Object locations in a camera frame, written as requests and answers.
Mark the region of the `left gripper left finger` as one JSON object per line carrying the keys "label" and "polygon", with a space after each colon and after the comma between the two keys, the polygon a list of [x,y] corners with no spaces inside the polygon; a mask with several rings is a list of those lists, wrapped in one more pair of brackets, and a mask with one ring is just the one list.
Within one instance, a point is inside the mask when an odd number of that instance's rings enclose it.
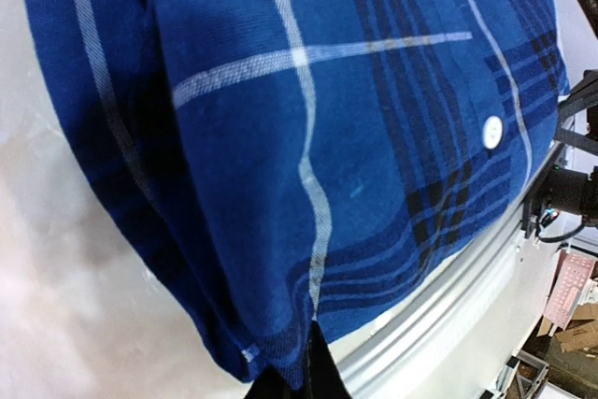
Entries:
{"label": "left gripper left finger", "polygon": [[266,368],[252,383],[245,399],[302,399],[304,390],[293,390],[272,367]]}

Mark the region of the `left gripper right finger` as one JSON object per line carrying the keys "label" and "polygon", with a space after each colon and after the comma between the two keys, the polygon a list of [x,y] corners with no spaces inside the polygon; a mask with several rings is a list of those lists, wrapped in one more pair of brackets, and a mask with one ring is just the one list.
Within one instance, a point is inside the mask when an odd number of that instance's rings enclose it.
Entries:
{"label": "left gripper right finger", "polygon": [[317,323],[310,325],[303,391],[308,399],[351,399]]}

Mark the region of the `blue plaid shirt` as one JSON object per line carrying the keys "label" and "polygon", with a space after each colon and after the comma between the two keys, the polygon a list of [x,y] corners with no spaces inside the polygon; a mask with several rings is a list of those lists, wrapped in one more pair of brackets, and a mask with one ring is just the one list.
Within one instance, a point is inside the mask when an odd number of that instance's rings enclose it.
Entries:
{"label": "blue plaid shirt", "polygon": [[66,140],[215,363],[303,389],[530,184],[553,0],[24,0]]}

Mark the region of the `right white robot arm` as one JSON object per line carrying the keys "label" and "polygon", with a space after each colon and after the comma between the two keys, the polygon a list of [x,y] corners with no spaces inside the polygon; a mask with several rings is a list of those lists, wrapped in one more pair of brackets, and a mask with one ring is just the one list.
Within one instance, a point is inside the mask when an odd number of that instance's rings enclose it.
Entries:
{"label": "right white robot arm", "polygon": [[[597,36],[597,0],[577,0],[585,18]],[[563,128],[563,124],[577,113],[597,106],[597,70],[588,69],[583,79],[573,88],[570,95],[559,103],[557,128],[554,140],[565,145],[597,155],[597,135],[578,134]]]}

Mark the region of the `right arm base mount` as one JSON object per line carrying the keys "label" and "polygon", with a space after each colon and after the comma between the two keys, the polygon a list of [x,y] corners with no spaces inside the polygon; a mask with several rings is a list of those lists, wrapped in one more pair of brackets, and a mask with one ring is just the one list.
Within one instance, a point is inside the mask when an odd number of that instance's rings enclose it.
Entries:
{"label": "right arm base mount", "polygon": [[[563,235],[543,237],[542,220],[549,209],[579,216],[580,224]],[[597,167],[585,174],[554,165],[524,197],[521,229],[525,238],[533,236],[546,244],[560,244],[586,227],[597,227]]]}

